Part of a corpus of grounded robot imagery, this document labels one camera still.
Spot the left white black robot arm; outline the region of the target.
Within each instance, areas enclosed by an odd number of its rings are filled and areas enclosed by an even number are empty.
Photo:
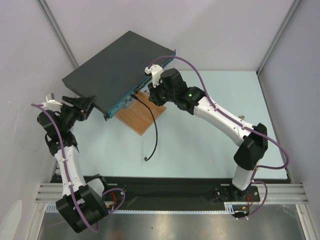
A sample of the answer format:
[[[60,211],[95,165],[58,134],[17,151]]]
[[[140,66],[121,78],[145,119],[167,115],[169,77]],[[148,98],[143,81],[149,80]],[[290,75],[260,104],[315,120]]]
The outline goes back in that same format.
[[[85,229],[96,233],[98,230],[92,226],[108,215],[104,200],[110,195],[110,187],[100,174],[85,180],[78,143],[72,133],[75,122],[89,117],[95,96],[62,99],[63,103],[58,102],[50,93],[45,102],[36,105],[41,111],[37,122],[46,131],[45,142],[60,168],[62,198],[55,205],[76,233]]]

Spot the dark grey network switch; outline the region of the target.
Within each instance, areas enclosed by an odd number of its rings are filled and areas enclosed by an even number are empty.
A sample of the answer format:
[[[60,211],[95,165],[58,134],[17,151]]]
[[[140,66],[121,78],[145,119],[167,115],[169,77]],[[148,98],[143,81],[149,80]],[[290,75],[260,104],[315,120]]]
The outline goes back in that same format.
[[[93,106],[112,118],[132,94],[150,81],[149,64],[164,68],[176,50],[164,47],[133,31],[128,31],[62,79],[79,97],[95,96]]]

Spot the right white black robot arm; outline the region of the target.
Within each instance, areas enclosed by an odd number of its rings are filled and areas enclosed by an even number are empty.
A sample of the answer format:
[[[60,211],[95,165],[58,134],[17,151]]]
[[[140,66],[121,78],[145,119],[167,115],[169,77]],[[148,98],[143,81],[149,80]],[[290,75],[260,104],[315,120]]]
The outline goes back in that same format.
[[[207,97],[202,89],[188,87],[175,68],[163,70],[154,64],[146,67],[144,73],[151,77],[149,101],[159,107],[167,102],[174,103],[178,109],[212,124],[238,146],[233,157],[237,167],[230,195],[234,200],[242,201],[248,196],[254,169],[268,149],[268,141],[264,138],[267,128],[261,123],[254,126],[243,121]]]

